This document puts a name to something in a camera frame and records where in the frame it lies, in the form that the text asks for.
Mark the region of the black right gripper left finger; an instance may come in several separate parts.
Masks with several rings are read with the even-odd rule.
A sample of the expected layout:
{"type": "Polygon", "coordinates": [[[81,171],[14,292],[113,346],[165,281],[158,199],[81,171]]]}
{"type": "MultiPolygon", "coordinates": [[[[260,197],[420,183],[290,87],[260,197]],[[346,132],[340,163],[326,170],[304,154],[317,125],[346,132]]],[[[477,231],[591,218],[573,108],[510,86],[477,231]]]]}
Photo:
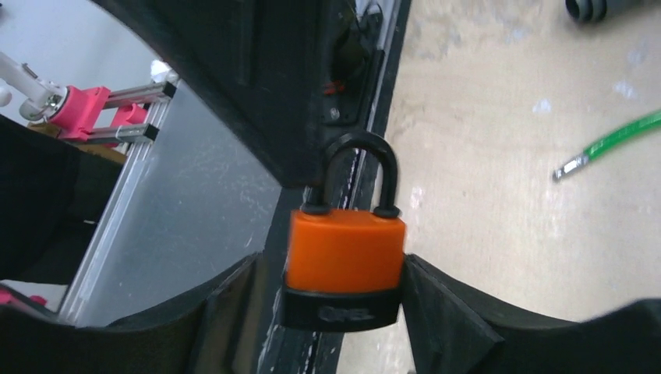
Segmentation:
{"type": "Polygon", "coordinates": [[[3,373],[255,373],[261,255],[103,327],[1,307],[3,373]]]}

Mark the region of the orange black padlock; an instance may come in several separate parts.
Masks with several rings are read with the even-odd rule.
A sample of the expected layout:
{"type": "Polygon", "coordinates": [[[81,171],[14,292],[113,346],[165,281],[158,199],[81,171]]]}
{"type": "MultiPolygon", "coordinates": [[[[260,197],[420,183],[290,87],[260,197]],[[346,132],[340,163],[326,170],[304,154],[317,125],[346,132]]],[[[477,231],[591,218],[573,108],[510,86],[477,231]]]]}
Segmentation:
{"type": "Polygon", "coordinates": [[[379,161],[379,203],[372,210],[333,208],[321,183],[292,211],[282,286],[286,328],[351,333],[398,319],[406,234],[395,204],[398,161],[381,136],[357,131],[330,141],[323,166],[346,150],[364,150],[379,161]]]}

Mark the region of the green cable lock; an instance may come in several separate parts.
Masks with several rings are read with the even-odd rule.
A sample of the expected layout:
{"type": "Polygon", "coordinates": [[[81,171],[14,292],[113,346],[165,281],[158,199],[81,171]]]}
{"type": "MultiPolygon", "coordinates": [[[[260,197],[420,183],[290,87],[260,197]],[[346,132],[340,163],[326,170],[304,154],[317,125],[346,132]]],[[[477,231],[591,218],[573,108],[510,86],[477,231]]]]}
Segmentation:
{"type": "Polygon", "coordinates": [[[555,169],[552,173],[552,180],[554,182],[559,182],[568,175],[572,175],[576,171],[586,167],[591,161],[598,160],[618,146],[658,129],[660,129],[660,110],[627,122],[619,128],[601,136],[597,140],[594,140],[580,153],[573,156],[559,168],[555,169]]]}

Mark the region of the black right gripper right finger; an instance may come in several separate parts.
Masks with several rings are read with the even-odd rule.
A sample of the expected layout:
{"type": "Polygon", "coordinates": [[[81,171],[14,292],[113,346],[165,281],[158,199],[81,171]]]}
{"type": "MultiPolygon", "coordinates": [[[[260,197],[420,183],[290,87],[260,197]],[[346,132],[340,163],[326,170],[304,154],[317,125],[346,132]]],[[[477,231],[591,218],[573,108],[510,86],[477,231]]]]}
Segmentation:
{"type": "Polygon", "coordinates": [[[576,323],[501,301],[410,254],[403,311],[418,373],[660,370],[659,299],[576,323]]]}

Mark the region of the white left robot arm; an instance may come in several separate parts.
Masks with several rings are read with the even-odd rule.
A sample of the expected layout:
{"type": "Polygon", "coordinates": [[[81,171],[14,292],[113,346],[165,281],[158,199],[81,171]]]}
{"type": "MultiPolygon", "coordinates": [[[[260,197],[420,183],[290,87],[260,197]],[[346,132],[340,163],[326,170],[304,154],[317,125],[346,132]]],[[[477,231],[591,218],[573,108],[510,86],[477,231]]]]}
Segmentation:
{"type": "Polygon", "coordinates": [[[380,36],[354,1],[102,1],[284,187],[320,184],[380,36]]]}

